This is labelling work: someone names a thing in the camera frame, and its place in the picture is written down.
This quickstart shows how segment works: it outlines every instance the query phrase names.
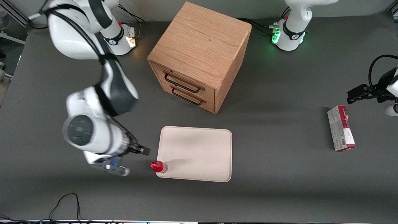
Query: small bottle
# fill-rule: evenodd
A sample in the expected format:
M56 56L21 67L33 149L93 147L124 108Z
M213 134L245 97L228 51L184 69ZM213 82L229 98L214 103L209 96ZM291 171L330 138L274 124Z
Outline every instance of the small bottle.
M167 171L167 165L161 161L151 162L150 167L157 173L165 173Z

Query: wooden drawer cabinet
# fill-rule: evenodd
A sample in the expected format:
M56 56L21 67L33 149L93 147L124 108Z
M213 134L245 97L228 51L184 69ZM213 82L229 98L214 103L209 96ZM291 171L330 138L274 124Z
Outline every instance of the wooden drawer cabinet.
M251 29L186 2L147 59L163 90L217 114L242 65Z

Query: beige tray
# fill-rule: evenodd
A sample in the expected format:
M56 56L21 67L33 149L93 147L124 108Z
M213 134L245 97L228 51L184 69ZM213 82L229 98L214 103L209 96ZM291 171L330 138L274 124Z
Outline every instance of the beige tray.
M158 160L167 172L158 177L228 182L232 175L232 133L225 129L166 126Z

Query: cardboard box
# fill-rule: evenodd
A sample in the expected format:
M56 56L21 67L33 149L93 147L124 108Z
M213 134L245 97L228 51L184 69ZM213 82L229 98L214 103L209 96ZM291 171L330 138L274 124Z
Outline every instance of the cardboard box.
M336 106L328 111L330 130L332 131L335 151L355 148L354 138L348 125L347 106Z

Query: gray table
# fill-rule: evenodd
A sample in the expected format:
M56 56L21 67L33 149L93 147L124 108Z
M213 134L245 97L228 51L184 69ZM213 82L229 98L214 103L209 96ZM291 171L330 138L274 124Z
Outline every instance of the gray table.
M239 74L218 115L163 92L146 57L168 23L142 26L138 47L119 57L140 94L119 117L153 149L128 155L125 178L89 167L62 137L65 98L98 81L96 61L60 54L48 31L29 33L0 109L0 211L41 219L66 193L88 219L212 222L398 222L398 119L375 100L348 107L357 148L333 150L326 111L366 83L371 61L397 54L392 16L316 18L294 52L252 32ZM375 80L396 66L381 60ZM149 168L164 126L226 128L233 133L232 179L160 179ZM74 198L55 214L76 217Z

